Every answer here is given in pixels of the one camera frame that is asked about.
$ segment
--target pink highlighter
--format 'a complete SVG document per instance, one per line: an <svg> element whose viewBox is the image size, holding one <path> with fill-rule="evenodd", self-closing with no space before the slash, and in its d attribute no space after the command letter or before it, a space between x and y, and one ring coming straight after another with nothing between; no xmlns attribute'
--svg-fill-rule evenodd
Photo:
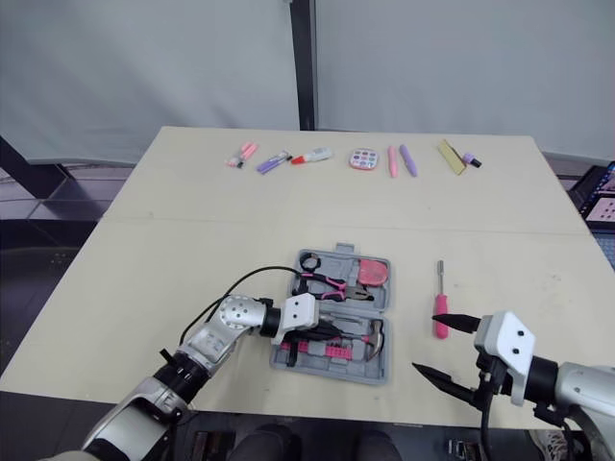
<svg viewBox="0 0 615 461"><path fill-rule="evenodd" d="M397 151L393 146L388 146L388 170L391 178L397 178Z"/></svg>

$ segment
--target purple pen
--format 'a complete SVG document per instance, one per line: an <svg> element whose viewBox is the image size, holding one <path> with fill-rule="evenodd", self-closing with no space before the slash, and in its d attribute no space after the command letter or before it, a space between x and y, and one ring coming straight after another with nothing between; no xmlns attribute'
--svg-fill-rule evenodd
<svg viewBox="0 0 615 461"><path fill-rule="evenodd" d="M268 171L273 170L276 166L290 159L290 154L287 151L281 151L276 156L271 157L257 167L257 171L264 175Z"/></svg>
<svg viewBox="0 0 615 461"><path fill-rule="evenodd" d="M400 153L402 153L402 157L404 158L404 162L406 163L407 171L410 172L410 175L414 177L419 176L419 172L416 169L416 164L410 156L410 151L407 149L405 144L402 144L400 146Z"/></svg>

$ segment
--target white curtain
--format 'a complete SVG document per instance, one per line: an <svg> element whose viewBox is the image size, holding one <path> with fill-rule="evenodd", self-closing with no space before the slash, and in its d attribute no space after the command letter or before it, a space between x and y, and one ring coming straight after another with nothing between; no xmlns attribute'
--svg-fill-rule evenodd
<svg viewBox="0 0 615 461"><path fill-rule="evenodd" d="M296 130L283 0L0 0L0 133L136 163L163 125Z"/></svg>
<svg viewBox="0 0 615 461"><path fill-rule="evenodd" d="M615 153L615 1L316 0L321 129Z"/></svg>

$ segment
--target wooden table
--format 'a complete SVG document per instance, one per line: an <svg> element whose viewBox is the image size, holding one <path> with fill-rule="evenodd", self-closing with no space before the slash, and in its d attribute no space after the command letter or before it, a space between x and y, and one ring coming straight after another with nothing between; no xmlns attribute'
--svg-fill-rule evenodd
<svg viewBox="0 0 615 461"><path fill-rule="evenodd" d="M272 370L270 344L244 338L194 401L201 410L425 425L478 425L479 413L437 391L415 361L478 383L473 336L432 335L435 263L446 263L452 312L513 310L536 334L535 353L558 362L609 364L615 350L615 275L529 137L446 135L481 169L456 176L435 149L441 134L296 133L163 128L88 239L0 379L5 391L120 401L177 346L184 326L251 269L292 264L302 248L349 242L391 260L391 373L368 386ZM243 170L224 160L260 145ZM405 143L388 175L386 147ZM281 149L329 146L332 159L255 166ZM355 147L381 153L371 172L351 169ZM237 292L284 299L285 274ZM491 425L540 427L508 397Z"/></svg>

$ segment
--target screwdriver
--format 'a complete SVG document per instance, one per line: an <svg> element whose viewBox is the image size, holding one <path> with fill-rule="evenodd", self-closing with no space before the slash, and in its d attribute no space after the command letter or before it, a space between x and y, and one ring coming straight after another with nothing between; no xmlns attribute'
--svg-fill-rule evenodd
<svg viewBox="0 0 615 461"><path fill-rule="evenodd" d="M438 261L438 288L439 293L435 297L435 313L436 315L448 314L449 307L444 294L444 261L442 259ZM446 339L449 337L449 328L440 322L435 322L435 335L440 339Z"/></svg>

